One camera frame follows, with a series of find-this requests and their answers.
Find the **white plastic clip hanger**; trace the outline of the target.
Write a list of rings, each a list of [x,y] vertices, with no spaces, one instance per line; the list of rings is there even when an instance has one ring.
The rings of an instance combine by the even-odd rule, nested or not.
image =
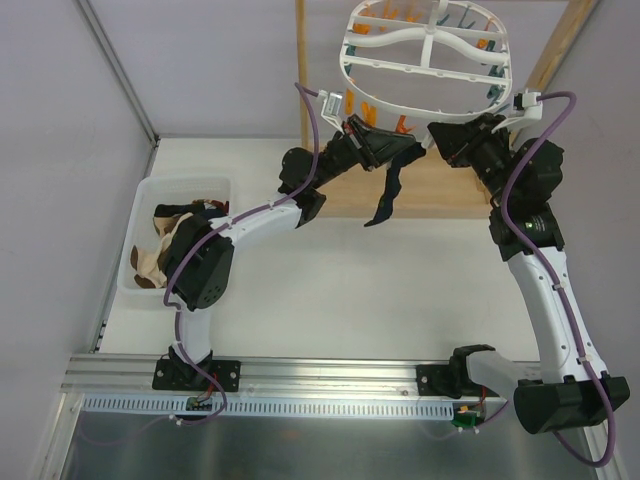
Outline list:
[[[367,102],[408,117],[467,120],[504,109],[514,90],[507,29],[472,1],[363,1],[339,52],[354,112]]]

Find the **navy santa sock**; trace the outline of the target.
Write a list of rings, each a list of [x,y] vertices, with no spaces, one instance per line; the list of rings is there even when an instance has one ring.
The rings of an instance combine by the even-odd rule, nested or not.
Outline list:
[[[418,142],[414,147],[405,150],[391,160],[386,170],[384,190],[379,198],[374,216],[364,224],[364,227],[379,225],[392,217],[394,201],[402,189],[401,171],[425,154],[426,150]]]

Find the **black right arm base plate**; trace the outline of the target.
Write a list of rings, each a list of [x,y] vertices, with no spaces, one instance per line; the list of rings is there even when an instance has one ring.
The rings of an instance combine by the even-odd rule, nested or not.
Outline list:
[[[473,383],[466,372],[460,372],[449,364],[419,364],[415,367],[416,385],[420,396],[443,396],[451,399],[462,397],[498,397],[488,387]]]

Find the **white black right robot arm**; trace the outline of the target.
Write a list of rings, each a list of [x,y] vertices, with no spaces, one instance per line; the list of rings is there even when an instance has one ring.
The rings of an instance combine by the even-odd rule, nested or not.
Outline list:
[[[548,203],[562,180],[564,151],[532,138],[513,152],[502,116],[466,124],[433,122],[428,130],[453,167],[470,167],[492,194],[490,232],[521,289],[542,367],[536,381],[515,389],[515,411],[531,434],[594,426],[630,397],[623,376],[611,375],[570,295],[564,239]]]

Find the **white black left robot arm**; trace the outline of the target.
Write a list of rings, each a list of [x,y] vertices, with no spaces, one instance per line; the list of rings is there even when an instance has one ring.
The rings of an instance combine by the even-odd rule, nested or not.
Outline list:
[[[228,287],[235,254],[314,220],[326,202],[320,188],[355,166],[386,168],[369,223],[386,221],[401,188],[400,171],[425,153],[413,135],[379,129],[352,115],[325,146],[284,154],[272,201],[236,215],[217,208],[214,216],[196,213],[181,222],[161,264],[167,277],[163,302],[175,310],[174,341],[156,363],[153,389],[237,391],[239,362],[215,359],[209,339],[209,310]]]

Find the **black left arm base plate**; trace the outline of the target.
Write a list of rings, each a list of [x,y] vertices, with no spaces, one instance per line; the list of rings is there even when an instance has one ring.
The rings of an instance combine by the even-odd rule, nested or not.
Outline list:
[[[205,359],[199,364],[226,392],[237,392],[241,362],[237,360]],[[204,392],[211,382],[179,357],[161,357],[155,364],[151,388],[156,391]]]

